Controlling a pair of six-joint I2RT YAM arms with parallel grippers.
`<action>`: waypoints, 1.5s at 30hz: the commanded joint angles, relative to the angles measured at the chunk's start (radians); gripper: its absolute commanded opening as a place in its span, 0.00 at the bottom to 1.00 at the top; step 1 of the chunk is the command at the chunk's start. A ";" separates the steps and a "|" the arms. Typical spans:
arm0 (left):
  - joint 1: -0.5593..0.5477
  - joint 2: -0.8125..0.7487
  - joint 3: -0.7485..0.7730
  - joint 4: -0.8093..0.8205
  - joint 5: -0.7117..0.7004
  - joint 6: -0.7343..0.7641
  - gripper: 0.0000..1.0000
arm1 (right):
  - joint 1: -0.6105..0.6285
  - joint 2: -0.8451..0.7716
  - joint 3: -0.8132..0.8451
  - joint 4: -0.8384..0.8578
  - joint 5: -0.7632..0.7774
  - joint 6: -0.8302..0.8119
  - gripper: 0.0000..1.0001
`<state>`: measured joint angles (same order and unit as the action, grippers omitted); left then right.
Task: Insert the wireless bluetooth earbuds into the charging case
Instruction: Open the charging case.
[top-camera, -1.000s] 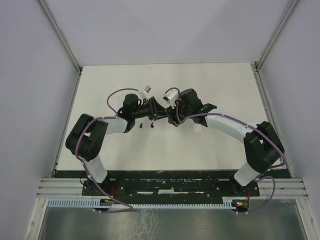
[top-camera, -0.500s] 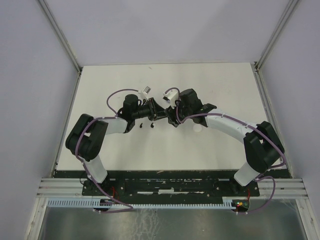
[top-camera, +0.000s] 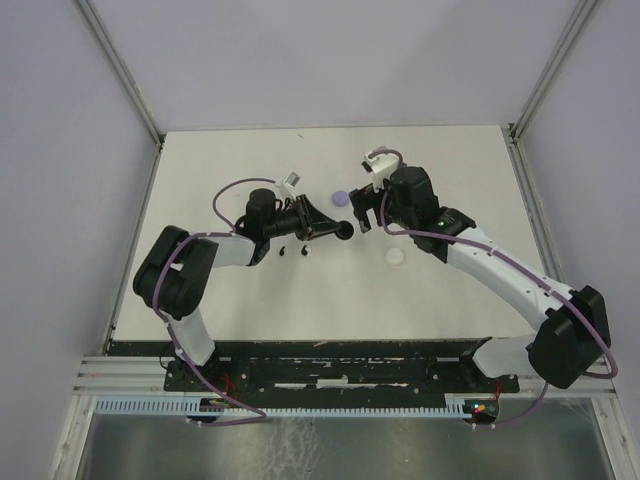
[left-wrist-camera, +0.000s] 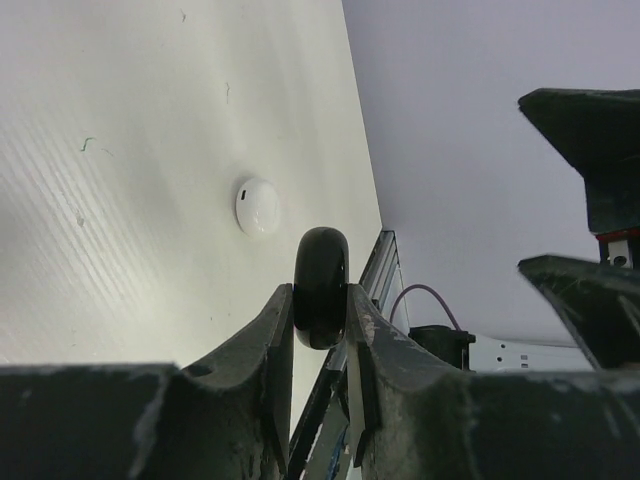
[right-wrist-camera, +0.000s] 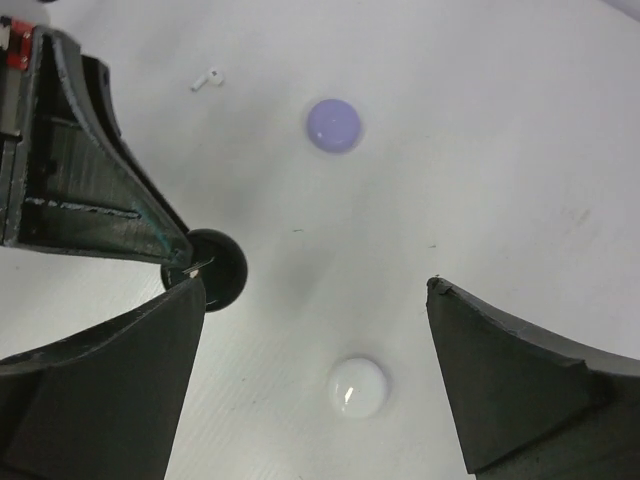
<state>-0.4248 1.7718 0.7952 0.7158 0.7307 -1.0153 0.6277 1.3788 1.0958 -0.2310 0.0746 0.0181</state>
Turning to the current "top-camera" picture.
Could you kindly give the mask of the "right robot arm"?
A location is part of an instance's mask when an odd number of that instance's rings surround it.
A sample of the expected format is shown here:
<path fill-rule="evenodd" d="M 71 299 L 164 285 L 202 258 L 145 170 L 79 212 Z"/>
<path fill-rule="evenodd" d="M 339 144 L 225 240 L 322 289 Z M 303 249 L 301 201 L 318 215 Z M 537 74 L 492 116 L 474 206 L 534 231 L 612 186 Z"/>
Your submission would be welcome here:
<path fill-rule="evenodd" d="M 416 247 L 465 272 L 513 307 L 533 334 L 491 338 L 458 368 L 467 389 L 481 391 L 507 374 L 536 374 L 550 385 L 569 388 L 610 352 L 605 301 L 591 286 L 580 290 L 516 260 L 469 216 L 440 204 L 421 167 L 398 161 L 362 164 L 370 184 L 351 191 L 354 215 L 368 232 L 373 211 L 383 229 L 410 237 Z"/>

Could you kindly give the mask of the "black round charging case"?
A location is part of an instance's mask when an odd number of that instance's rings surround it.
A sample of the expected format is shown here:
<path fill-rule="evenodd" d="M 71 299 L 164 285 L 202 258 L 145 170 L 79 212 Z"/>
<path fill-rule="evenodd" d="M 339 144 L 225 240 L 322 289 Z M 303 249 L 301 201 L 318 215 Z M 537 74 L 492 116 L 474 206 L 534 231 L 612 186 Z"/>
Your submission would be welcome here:
<path fill-rule="evenodd" d="M 340 221 L 337 224 L 335 236 L 340 240 L 349 240 L 354 234 L 354 227 L 349 221 Z"/>

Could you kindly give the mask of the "purple earbud charging case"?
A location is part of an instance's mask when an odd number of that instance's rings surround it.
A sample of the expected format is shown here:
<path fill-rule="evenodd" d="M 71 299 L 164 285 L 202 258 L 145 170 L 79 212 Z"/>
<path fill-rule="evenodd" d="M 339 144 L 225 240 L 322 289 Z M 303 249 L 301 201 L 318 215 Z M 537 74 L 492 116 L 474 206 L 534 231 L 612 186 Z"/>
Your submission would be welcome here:
<path fill-rule="evenodd" d="M 346 207 L 350 203 L 350 197 L 346 191 L 338 190 L 331 195 L 331 201 L 337 207 Z"/>

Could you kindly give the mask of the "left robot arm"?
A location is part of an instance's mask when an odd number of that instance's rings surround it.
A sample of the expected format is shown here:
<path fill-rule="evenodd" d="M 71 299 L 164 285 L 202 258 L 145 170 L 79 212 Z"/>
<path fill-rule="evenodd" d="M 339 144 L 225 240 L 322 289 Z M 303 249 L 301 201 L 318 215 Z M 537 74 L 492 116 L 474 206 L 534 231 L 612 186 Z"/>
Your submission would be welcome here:
<path fill-rule="evenodd" d="M 199 311 L 211 270 L 259 264 L 273 238 L 293 235 L 306 242 L 327 235 L 348 240 L 354 227 L 319 211 L 305 195 L 282 201 L 268 189 L 249 195 L 245 214 L 230 233 L 189 233 L 165 227 L 138 268 L 133 291 L 163 320 L 175 351 L 185 362 L 187 379 L 209 390 L 221 378 L 220 364 L 210 359 L 214 340 Z"/>

